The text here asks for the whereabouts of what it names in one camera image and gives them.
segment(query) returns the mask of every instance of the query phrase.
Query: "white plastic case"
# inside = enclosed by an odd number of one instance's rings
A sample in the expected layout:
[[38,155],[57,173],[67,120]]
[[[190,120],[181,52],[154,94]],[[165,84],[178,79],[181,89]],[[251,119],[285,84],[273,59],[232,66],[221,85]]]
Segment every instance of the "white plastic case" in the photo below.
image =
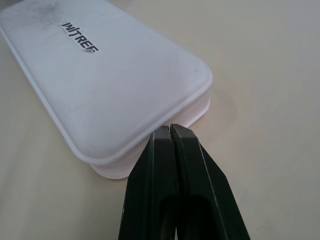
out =
[[127,177],[152,131],[209,108],[208,66],[106,0],[24,0],[0,31],[74,154],[104,177]]

